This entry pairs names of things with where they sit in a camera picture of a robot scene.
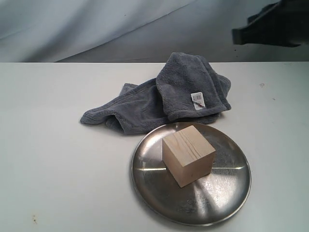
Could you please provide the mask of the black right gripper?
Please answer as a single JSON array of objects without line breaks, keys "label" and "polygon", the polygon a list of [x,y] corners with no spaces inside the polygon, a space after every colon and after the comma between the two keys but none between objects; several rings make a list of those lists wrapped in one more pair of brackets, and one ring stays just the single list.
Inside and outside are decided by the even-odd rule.
[{"label": "black right gripper", "polygon": [[298,47],[309,43],[309,2],[280,0],[247,19],[247,26],[232,29],[233,44]]}]

